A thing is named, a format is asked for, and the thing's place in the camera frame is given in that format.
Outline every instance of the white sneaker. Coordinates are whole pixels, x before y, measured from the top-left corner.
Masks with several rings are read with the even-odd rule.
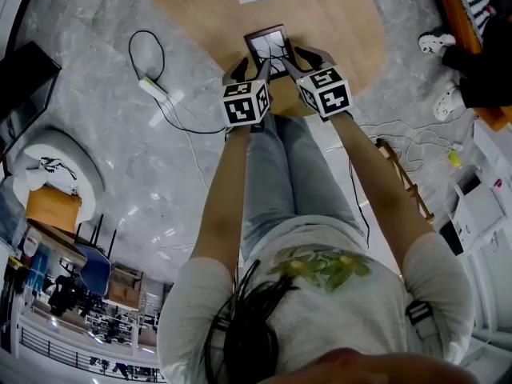
[[[451,34],[429,32],[422,34],[418,39],[420,50],[427,54],[439,55],[441,48],[454,46],[455,44],[455,37]]]
[[[458,93],[458,87],[455,82],[450,81],[446,84],[446,90],[438,98],[434,105],[434,116],[439,121],[445,121],[454,110],[456,110],[460,104],[458,101],[454,101],[454,96],[460,97],[460,95],[454,95]]]

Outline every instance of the white t-shirt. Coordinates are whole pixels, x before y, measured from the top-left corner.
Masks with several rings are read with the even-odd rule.
[[[431,233],[417,240],[405,258],[403,280],[365,252],[361,235],[351,226],[321,216],[286,221],[256,245],[246,269],[256,259],[261,264],[250,285],[277,281],[286,273],[295,276],[298,287],[269,318],[279,340],[277,374],[340,347],[462,360],[474,324],[473,299],[464,270],[444,239]],[[214,316],[232,293],[230,274],[220,262],[196,258],[180,269],[158,325],[158,358],[168,382],[206,382],[202,347]],[[428,303],[431,312],[413,326],[406,309],[416,301]],[[219,331],[213,356],[219,366],[222,344]]]

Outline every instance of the graphic print on shirt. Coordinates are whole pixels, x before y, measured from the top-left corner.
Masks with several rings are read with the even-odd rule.
[[[352,274],[360,278],[371,274],[372,259],[328,246],[305,245],[280,250],[274,256],[277,265],[267,274],[303,278],[309,284],[333,292]]]

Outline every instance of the railing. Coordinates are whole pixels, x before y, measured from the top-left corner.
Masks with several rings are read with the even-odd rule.
[[[89,371],[106,377],[120,378],[127,381],[166,382],[156,368],[130,366],[119,362],[110,362],[101,357],[80,354],[58,346],[22,327],[20,343],[52,360],[67,364],[80,370]]]

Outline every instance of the black cable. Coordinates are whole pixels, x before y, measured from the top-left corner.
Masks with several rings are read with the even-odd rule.
[[[149,34],[151,35],[154,40],[157,42],[158,46],[160,47],[160,51],[162,52],[162,69],[160,70],[160,73],[158,73],[158,76],[156,78],[150,78],[150,80],[152,82],[154,82],[155,84],[158,82],[158,80],[160,79],[160,77],[162,76],[163,72],[165,71],[166,69],[166,53],[163,49],[163,45],[160,43],[160,40],[158,40],[158,37],[156,36],[155,33],[153,33],[152,31],[149,31],[149,30],[138,30],[138,31],[135,31],[131,37],[130,37],[130,41],[128,42],[128,55],[130,56],[130,61],[131,61],[131,66],[133,67],[134,69],[134,72],[135,72],[135,75],[137,76],[137,80],[140,81],[141,77],[137,71],[137,67],[135,66],[135,62],[134,62],[134,56],[132,55],[131,53],[131,43],[132,41],[134,40],[134,37],[137,35],[137,34],[141,34],[141,33],[145,33],[145,34]],[[220,130],[214,130],[214,131],[196,131],[196,130],[189,130],[188,128],[182,128],[180,126],[177,126],[175,124],[172,123],[172,121],[170,121],[168,119],[168,117],[166,116],[166,113],[165,111],[163,110],[162,106],[160,105],[160,102],[158,102],[156,100],[156,98],[153,98],[153,100],[156,102],[156,104],[158,105],[158,108],[160,109],[160,111],[162,112],[162,115],[163,117],[166,119],[166,121],[171,124],[174,128],[176,128],[177,130],[180,130],[180,131],[183,131],[183,132],[188,132],[188,133],[191,133],[191,134],[200,134],[200,135],[210,135],[210,134],[218,134],[219,132],[223,132],[224,131],[224,127],[221,128]]]
[[[369,249],[370,248],[370,225],[368,225],[368,221],[366,220],[365,215],[362,213],[362,209],[361,209],[361,207],[359,205],[358,192],[355,189],[354,170],[352,168],[352,161],[351,160],[349,160],[349,174],[350,174],[350,179],[352,180],[352,187],[354,188],[355,202],[358,204],[359,213],[362,216],[362,220],[365,221],[366,230],[367,230],[367,232],[366,232],[366,245],[368,246],[368,249]]]

